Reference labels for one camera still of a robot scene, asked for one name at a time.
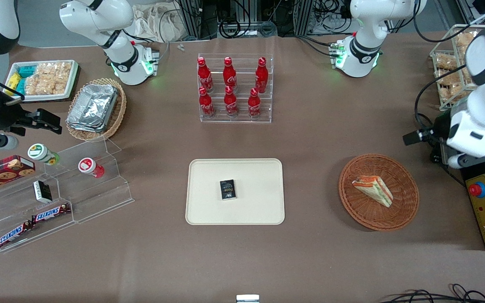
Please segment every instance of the foil container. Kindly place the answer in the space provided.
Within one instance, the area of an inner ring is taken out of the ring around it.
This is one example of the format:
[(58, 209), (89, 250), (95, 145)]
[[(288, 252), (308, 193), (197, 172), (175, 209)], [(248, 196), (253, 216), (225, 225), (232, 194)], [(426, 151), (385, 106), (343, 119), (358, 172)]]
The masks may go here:
[(77, 130), (102, 133), (108, 127), (116, 99), (117, 88), (112, 85), (88, 84), (78, 95), (66, 122)]

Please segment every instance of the red button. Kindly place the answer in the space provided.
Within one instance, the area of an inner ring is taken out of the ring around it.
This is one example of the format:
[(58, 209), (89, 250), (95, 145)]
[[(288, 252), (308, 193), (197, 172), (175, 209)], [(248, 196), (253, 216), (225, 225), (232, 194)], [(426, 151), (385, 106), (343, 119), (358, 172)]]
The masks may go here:
[(479, 196), (482, 194), (482, 187), (479, 184), (471, 184), (469, 185), (469, 193), (472, 196)]

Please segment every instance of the small bottle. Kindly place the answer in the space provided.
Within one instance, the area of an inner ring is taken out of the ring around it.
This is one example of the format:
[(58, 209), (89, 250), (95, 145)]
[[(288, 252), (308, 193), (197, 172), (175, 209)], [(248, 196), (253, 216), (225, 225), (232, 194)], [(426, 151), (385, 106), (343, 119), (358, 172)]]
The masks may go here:
[(100, 178), (104, 175), (104, 167), (91, 158), (83, 158), (78, 163), (77, 168), (83, 174), (92, 175), (95, 178)]
[(258, 93), (263, 94), (267, 90), (268, 79), (267, 60), (265, 57), (261, 57), (258, 60), (258, 69), (256, 69), (256, 88), (258, 89)]
[(226, 104), (227, 116), (235, 118), (239, 115), (237, 109), (237, 97), (233, 94), (233, 87), (226, 86), (226, 95), (224, 96), (224, 103)]
[(208, 92), (212, 91), (212, 74), (209, 67), (205, 63), (205, 58), (198, 58), (198, 77), (200, 77), (200, 83)]
[(207, 119), (214, 117), (215, 111), (212, 105), (211, 96), (207, 94), (207, 89), (200, 87), (200, 107), (202, 108), (203, 116)]
[(252, 88), (250, 90), (250, 98), (248, 98), (248, 114), (250, 115), (251, 120), (259, 119), (259, 115), (261, 115), (261, 99), (258, 96), (258, 90), (256, 88)]
[(224, 84), (231, 86), (237, 92), (237, 72), (233, 68), (231, 57), (224, 58)]
[(46, 165), (55, 165), (59, 162), (59, 155), (40, 143), (33, 144), (27, 151), (27, 155), (29, 158), (43, 162)]

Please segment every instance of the red cookie box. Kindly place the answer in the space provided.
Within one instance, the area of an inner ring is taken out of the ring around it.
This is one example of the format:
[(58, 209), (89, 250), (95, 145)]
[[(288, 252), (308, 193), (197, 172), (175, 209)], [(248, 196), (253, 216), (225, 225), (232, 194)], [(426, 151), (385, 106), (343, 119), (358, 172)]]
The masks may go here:
[(35, 164), (18, 155), (0, 160), (0, 186), (34, 173)]

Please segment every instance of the red emergency stop button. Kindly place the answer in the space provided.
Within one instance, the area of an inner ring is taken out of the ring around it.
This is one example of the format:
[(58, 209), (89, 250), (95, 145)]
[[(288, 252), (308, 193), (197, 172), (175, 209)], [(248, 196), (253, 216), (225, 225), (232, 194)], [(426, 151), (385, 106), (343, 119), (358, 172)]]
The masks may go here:
[(477, 198), (485, 197), (485, 185), (482, 182), (469, 185), (469, 194)]

